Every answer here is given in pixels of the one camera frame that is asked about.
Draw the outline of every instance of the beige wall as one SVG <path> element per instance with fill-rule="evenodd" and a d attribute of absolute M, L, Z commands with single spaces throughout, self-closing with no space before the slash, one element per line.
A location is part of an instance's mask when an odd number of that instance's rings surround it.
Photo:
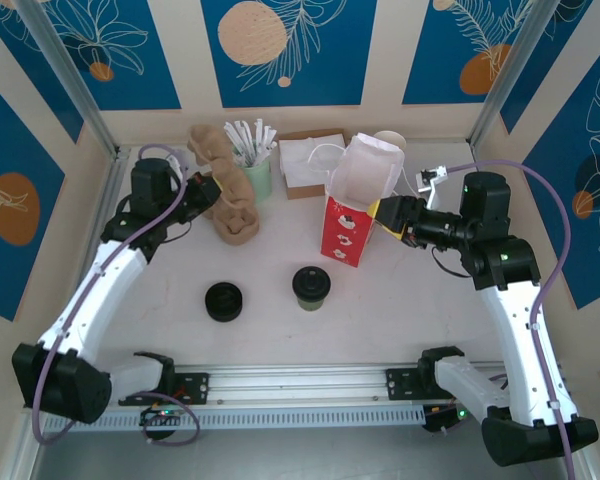
<path fill-rule="evenodd" d="M 524 161 L 599 54 L 600 0 L 596 0 L 511 135 L 507 136 L 498 120 L 479 145 L 477 158 Z M 556 255 L 526 179 L 517 170 L 496 170 L 507 176 L 513 191 L 512 232 L 531 243 L 546 279 Z M 576 310 L 564 277 L 560 277 L 545 302 L 545 311 L 556 354 L 580 413 L 594 418 L 600 430 L 600 299 Z M 596 446 L 600 453 L 600 441 Z"/>
<path fill-rule="evenodd" d="M 0 318 L 1 461 L 22 408 L 11 354 L 20 342 L 36 342 L 75 288 L 109 160 L 88 129 L 78 145 L 71 141 L 1 40 L 0 94 L 65 174 L 16 320 Z"/>
<path fill-rule="evenodd" d="M 359 107 L 222 108 L 199 1 L 149 0 L 182 111 L 103 112 L 120 144 L 184 143 L 194 123 L 264 118 L 281 132 L 343 127 L 409 138 L 466 138 L 481 103 L 403 106 L 407 79 L 430 0 L 378 0 Z"/>

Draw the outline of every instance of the purple cable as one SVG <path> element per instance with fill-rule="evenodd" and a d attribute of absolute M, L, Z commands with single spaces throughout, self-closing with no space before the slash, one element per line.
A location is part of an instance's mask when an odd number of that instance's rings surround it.
<path fill-rule="evenodd" d="M 152 438 L 149 438 L 149 435 L 147 434 L 147 427 L 149 425 L 151 425 L 156 418 L 157 419 L 162 418 L 160 415 L 151 417 L 147 422 L 145 422 L 144 427 L 142 427 L 142 435 L 144 435 L 144 437 L 147 439 L 147 441 L 150 442 L 152 445 L 159 445 L 161 447 L 184 447 L 185 445 L 192 444 L 193 442 L 195 442 L 198 439 L 198 435 L 200 435 L 200 421 L 198 420 L 198 417 L 196 416 L 196 414 L 193 413 L 193 411 L 189 407 L 187 407 L 184 403 L 182 403 L 180 400 L 170 397 L 169 395 L 165 395 L 163 393 L 156 393 L 156 392 L 140 392 L 140 393 L 134 394 L 134 396 L 158 398 L 160 400 L 165 400 L 169 403 L 173 403 L 173 404 L 179 406 L 182 410 L 184 410 L 184 412 L 193 419 L 193 423 L 196 424 L 196 433 L 194 433 L 191 438 L 189 438 L 187 440 L 182 440 L 179 442 L 164 442 L 162 440 L 154 440 Z"/>
<path fill-rule="evenodd" d="M 167 153 L 169 153 L 170 155 L 174 156 L 180 163 L 180 168 L 182 170 L 183 179 L 182 179 L 182 182 L 180 183 L 180 189 L 178 190 L 178 195 L 176 196 L 173 203 L 171 205 L 169 205 L 169 208 L 167 208 L 159 217 L 155 218 L 154 220 L 149 222 L 147 225 L 142 227 L 140 230 L 135 232 L 133 235 L 131 235 L 129 238 L 127 238 L 124 242 L 122 242 L 113 252 L 111 252 L 111 254 L 102 263 L 102 265 L 100 267 L 100 271 L 93 274 L 93 276 L 91 277 L 91 279 L 85 286 L 84 290 L 82 290 L 82 292 L 78 296 L 78 299 L 76 300 L 76 303 L 74 304 L 73 308 L 71 309 L 71 312 L 69 312 L 69 315 L 67 315 L 67 319 L 62 324 L 61 333 L 60 333 L 60 335 L 58 335 L 56 337 L 55 342 L 53 342 L 53 345 L 51 346 L 51 349 L 49 350 L 49 353 L 47 354 L 47 358 L 44 361 L 44 364 L 42 365 L 42 370 L 40 371 L 40 377 L 38 377 L 38 383 L 36 385 L 36 390 L 35 390 L 35 393 L 33 396 L 33 408 L 32 408 L 33 412 L 32 412 L 32 419 L 31 419 L 31 424 L 32 424 L 31 426 L 32 426 L 32 430 L 33 430 L 33 436 L 38 441 L 38 443 L 40 443 L 40 445 L 51 445 L 52 443 L 59 440 L 60 437 L 62 437 L 65 433 L 67 433 L 71 429 L 71 427 L 73 427 L 73 425 L 75 424 L 75 421 L 69 422 L 67 424 L 67 426 L 62 429 L 62 431 L 60 433 L 53 435 L 52 437 L 48 437 L 48 438 L 45 438 L 42 435 L 42 429 L 40 428 L 40 403 L 42 401 L 42 393 L 44 391 L 44 384 L 47 381 L 47 377 L 49 376 L 49 370 L 51 369 L 51 363 L 53 362 L 53 359 L 56 356 L 56 353 L 58 353 L 58 349 L 60 348 L 60 344 L 62 343 L 64 335 L 67 333 L 69 328 L 71 328 L 71 324 L 73 323 L 74 318 L 80 311 L 82 304 L 87 299 L 87 297 L 89 296 L 89 293 L 91 293 L 91 290 L 95 286 L 96 282 L 104 274 L 105 270 L 111 264 L 111 262 L 113 262 L 113 260 L 115 260 L 115 258 L 120 254 L 120 252 L 122 252 L 127 246 L 129 246 L 129 244 L 131 242 L 133 242 L 136 238 L 140 237 L 141 235 L 144 235 L 146 232 L 148 232 L 153 227 L 158 225 L 162 220 L 167 218 L 171 214 L 171 212 L 173 212 L 173 210 L 175 210 L 175 208 L 178 206 L 178 204 L 184 197 L 185 190 L 187 188 L 187 182 L 185 181 L 187 168 L 184 166 L 185 160 L 183 158 L 181 158 L 180 152 L 177 150 L 174 150 L 171 147 L 168 147 L 167 145 L 162 145 L 162 144 L 158 144 L 158 143 L 150 143 L 140 149 L 140 151 L 138 152 L 138 158 L 142 159 L 142 154 L 149 148 L 160 148 L 160 149 L 166 151 Z"/>
<path fill-rule="evenodd" d="M 555 188 L 553 188 L 549 181 L 535 170 L 532 170 L 529 167 L 520 163 L 516 163 L 511 160 L 484 160 L 480 162 L 469 163 L 466 165 L 460 165 L 457 167 L 450 167 L 447 169 L 447 173 L 459 172 L 462 170 L 469 170 L 472 168 L 488 167 L 492 165 L 505 165 L 509 167 L 515 167 L 524 171 L 525 173 L 528 173 L 533 178 L 538 180 L 553 197 L 553 200 L 558 206 L 558 210 L 560 210 L 560 216 L 562 217 L 562 225 L 564 227 L 564 242 L 562 244 L 562 251 L 560 252 L 560 256 L 558 257 L 558 263 L 551 272 L 551 275 L 549 275 L 549 278 L 547 279 L 545 284 L 542 285 L 542 287 L 540 287 L 538 296 L 534 300 L 533 306 L 531 307 L 531 314 L 529 315 L 529 323 L 532 326 L 532 328 L 530 329 L 531 337 L 533 338 L 533 345 L 536 350 L 536 355 L 538 356 L 538 361 L 542 370 L 542 376 L 547 386 L 549 400 L 552 403 L 557 402 L 558 397 L 556 395 L 556 390 L 553 387 L 551 372 L 549 371 L 549 365 L 547 364 L 547 360 L 544 356 L 544 350 L 542 349 L 542 343 L 540 342 L 540 335 L 538 334 L 538 331 L 533 328 L 533 325 L 536 325 L 538 323 L 538 313 L 540 311 L 540 305 L 542 305 L 542 302 L 547 296 L 549 289 L 558 278 L 558 275 L 560 275 L 562 267 L 564 266 L 564 263 L 567 260 L 567 255 L 569 254 L 569 248 L 571 247 L 571 224 L 569 223 L 569 215 L 567 214 L 567 209 L 565 208 L 562 199 L 558 195 L 558 192 L 556 192 Z M 569 436 L 567 435 L 567 427 L 565 426 L 564 420 L 562 419 L 562 412 L 560 411 L 560 408 L 553 409 L 553 413 L 556 416 L 556 424 L 558 425 L 558 430 L 560 431 L 560 439 L 562 440 L 562 448 L 564 449 L 564 461 L 567 467 L 567 475 L 569 477 L 569 480 L 575 480 L 576 474 L 573 466 L 571 444 L 569 443 Z"/>

